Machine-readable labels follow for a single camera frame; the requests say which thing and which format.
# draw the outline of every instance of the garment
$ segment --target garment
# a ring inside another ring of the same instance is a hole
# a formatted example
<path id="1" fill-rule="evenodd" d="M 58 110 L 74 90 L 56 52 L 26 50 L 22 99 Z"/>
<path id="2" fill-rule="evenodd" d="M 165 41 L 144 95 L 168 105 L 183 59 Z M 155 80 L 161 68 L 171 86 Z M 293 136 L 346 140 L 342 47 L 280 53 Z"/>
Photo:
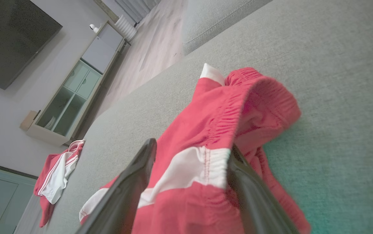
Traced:
<path id="1" fill-rule="evenodd" d="M 33 190 L 33 194 L 41 197 L 42 218 L 39 227 L 42 228 L 51 218 L 55 203 L 61 197 L 68 177 L 77 165 L 84 143 L 85 140 L 77 140 L 62 154 L 48 155 Z"/>
<path id="2" fill-rule="evenodd" d="M 205 64 L 191 103 L 157 140 L 150 182 L 140 197 L 132 233 L 244 233 L 236 194 L 227 184 L 233 143 L 300 233 L 310 233 L 304 214 L 274 178 L 262 149 L 300 114 L 296 99 L 273 78 L 242 68 L 224 80 Z M 81 222 L 112 182 L 84 204 Z"/>

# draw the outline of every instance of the sofa cushion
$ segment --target sofa cushion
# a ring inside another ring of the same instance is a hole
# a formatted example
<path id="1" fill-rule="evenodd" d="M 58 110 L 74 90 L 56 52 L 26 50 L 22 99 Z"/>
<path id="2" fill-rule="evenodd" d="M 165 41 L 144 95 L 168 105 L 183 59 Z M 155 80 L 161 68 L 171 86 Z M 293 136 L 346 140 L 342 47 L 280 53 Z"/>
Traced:
<path id="1" fill-rule="evenodd" d="M 299 121 L 264 149 L 312 233 L 373 233 L 373 1 L 368 0 L 274 0 L 117 102 L 88 130 L 47 233 L 76 231 L 88 198 L 188 105 L 205 62 L 224 76 L 254 67 L 298 100 Z"/>
<path id="2" fill-rule="evenodd" d="M 271 0 L 188 0 L 182 26 L 185 55 Z"/>

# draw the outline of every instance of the sofa seam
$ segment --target sofa seam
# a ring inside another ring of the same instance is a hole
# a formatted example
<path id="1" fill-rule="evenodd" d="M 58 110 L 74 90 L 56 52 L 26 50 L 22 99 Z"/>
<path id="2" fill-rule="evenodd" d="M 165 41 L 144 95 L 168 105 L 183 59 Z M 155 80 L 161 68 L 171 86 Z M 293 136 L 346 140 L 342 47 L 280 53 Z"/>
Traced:
<path id="1" fill-rule="evenodd" d="M 224 22 L 225 20 L 231 18 L 232 16 L 236 15 L 238 12 L 242 11 L 243 9 L 245 9 L 245 7 L 249 6 L 250 4 L 254 3 L 255 0 L 250 0 L 246 3 L 244 3 L 243 5 L 237 7 L 236 9 L 232 10 L 230 13 L 227 14 L 227 16 L 225 18 L 222 18 L 220 19 L 219 21 L 213 23 L 211 26 L 209 26 L 202 34 L 200 34 L 199 36 L 196 36 L 194 38 L 192 38 L 189 42 L 187 43 L 182 43 L 184 46 L 192 43 L 192 42 L 195 42 L 196 40 L 200 39 L 201 37 L 203 37 L 205 34 L 213 31 L 215 28 L 217 28 L 219 25 L 221 25 L 222 22 Z"/>

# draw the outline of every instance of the red fabric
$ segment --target red fabric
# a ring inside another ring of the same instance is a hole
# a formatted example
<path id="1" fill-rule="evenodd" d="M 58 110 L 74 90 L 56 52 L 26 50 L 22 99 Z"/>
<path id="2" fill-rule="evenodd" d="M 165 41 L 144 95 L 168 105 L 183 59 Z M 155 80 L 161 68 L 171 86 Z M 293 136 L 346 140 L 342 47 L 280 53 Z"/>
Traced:
<path id="1" fill-rule="evenodd" d="M 282 84 L 253 68 L 232 71 L 225 79 L 225 86 L 201 78 L 192 102 L 157 141 L 148 188 L 156 186 L 173 157 L 182 150 L 230 149 L 235 143 L 300 233 L 308 234 L 309 223 L 274 178 L 262 149 L 263 144 L 281 134 L 300 114 L 296 99 Z M 214 163 L 206 154 L 205 168 Z M 205 170 L 205 178 L 211 178 L 211 173 Z M 193 182 L 187 188 L 161 191 L 154 203 L 137 209 L 132 233 L 236 234 L 244 230 L 233 190 Z"/>
<path id="2" fill-rule="evenodd" d="M 72 142 L 68 149 L 63 151 L 61 154 L 50 154 L 48 155 L 44 167 L 42 169 L 41 174 L 39 175 L 38 179 L 35 183 L 35 188 L 33 189 L 33 194 L 36 196 L 41 197 L 40 198 L 40 205 L 42 208 L 42 218 L 39 222 L 39 227 L 45 226 L 49 219 L 52 216 L 53 210 L 55 205 L 51 204 L 45 196 L 39 195 L 38 193 L 45 187 L 47 187 L 47 182 L 51 179 L 54 179 L 55 176 L 62 176 L 64 175 L 58 175 L 56 173 L 56 170 L 58 170 L 59 166 L 59 160 L 62 157 L 66 157 L 66 163 L 62 166 L 68 166 L 70 163 L 75 163 L 75 160 L 78 160 L 77 158 L 81 154 L 82 147 L 84 146 L 84 140 L 78 140 L 75 142 Z"/>

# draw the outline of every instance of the television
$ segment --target television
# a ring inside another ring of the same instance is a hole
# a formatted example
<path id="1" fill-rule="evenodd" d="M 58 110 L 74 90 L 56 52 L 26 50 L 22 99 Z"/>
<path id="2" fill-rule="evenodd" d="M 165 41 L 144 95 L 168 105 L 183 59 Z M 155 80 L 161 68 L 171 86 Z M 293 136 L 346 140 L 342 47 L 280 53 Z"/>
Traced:
<path id="1" fill-rule="evenodd" d="M 0 0 L 0 88 L 6 89 L 61 28 L 29 0 Z"/>

